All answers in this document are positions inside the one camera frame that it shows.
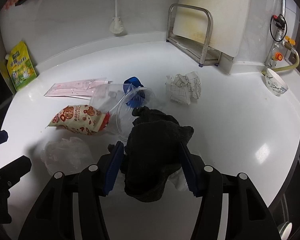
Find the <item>pink package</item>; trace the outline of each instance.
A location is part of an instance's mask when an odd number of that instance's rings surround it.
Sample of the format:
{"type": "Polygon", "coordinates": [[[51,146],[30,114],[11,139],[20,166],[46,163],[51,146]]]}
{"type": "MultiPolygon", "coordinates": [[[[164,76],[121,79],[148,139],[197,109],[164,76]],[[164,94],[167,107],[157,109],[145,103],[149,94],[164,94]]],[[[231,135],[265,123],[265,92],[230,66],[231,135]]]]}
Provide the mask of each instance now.
{"type": "Polygon", "coordinates": [[[106,78],[79,80],[66,83],[54,84],[45,97],[60,97],[60,96],[87,96],[92,97],[95,88],[99,85],[108,83],[106,78]]]}

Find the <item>crumpled paper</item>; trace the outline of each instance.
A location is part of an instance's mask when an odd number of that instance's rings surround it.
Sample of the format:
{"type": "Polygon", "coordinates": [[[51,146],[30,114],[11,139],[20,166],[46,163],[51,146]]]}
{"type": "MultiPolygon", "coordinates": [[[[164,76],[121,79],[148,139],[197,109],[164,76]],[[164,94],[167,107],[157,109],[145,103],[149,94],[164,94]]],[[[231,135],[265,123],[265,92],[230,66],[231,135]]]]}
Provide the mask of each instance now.
{"type": "Polygon", "coordinates": [[[191,98],[199,99],[201,96],[201,80],[197,71],[182,76],[177,74],[175,78],[167,76],[166,94],[174,101],[181,104],[190,104],[191,98]]]}

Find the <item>snack bag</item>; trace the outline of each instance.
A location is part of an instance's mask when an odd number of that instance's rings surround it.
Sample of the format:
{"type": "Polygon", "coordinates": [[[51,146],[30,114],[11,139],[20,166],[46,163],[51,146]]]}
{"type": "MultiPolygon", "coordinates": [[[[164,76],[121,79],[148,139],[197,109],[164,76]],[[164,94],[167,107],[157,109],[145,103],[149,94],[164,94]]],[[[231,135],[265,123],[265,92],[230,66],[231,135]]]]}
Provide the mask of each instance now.
{"type": "Polygon", "coordinates": [[[32,66],[27,46],[20,41],[11,51],[7,69],[17,91],[37,77],[32,66]]]}
{"type": "Polygon", "coordinates": [[[89,105],[67,106],[48,126],[63,126],[74,133],[92,135],[108,125],[110,114],[103,114],[89,105]]]}

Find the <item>white tissue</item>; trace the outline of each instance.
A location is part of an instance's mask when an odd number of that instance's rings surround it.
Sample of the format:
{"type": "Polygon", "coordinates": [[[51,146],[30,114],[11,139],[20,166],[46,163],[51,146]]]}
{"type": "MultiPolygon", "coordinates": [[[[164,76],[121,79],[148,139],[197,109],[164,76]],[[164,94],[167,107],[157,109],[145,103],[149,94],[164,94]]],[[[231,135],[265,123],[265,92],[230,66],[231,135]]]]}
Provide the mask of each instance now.
{"type": "Polygon", "coordinates": [[[173,79],[167,76],[166,94],[171,100],[181,104],[190,104],[190,98],[199,99],[201,96],[201,81],[196,71],[182,76],[177,74],[173,79]]]}
{"type": "Polygon", "coordinates": [[[185,174],[183,173],[182,168],[177,170],[175,173],[172,173],[168,177],[168,181],[172,182],[176,190],[185,191],[188,189],[188,184],[186,182],[185,174]]]}

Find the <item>black cable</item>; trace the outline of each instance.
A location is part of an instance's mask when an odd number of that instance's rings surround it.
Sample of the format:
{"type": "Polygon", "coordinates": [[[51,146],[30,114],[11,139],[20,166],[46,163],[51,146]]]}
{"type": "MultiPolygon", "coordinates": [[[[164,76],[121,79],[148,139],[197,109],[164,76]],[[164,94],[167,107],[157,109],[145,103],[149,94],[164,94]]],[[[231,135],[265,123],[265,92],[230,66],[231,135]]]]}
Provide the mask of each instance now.
{"type": "Polygon", "coordinates": [[[270,20],[270,34],[271,34],[272,39],[273,39],[274,41],[276,41],[276,42],[281,42],[281,41],[283,41],[283,39],[285,38],[285,36],[286,36],[286,34],[287,34],[287,31],[288,31],[287,21],[286,21],[286,19],[284,18],[284,16],[283,16],[282,14],[279,14],[279,16],[280,16],[280,15],[281,15],[282,18],[284,19],[284,23],[285,23],[285,25],[286,25],[286,33],[284,34],[284,36],[282,37],[282,39],[279,40],[279,41],[277,41],[277,40],[274,38],[274,36],[272,35],[271,25],[272,25],[272,19],[273,19],[273,16],[271,16],[271,20],[270,20]]]}

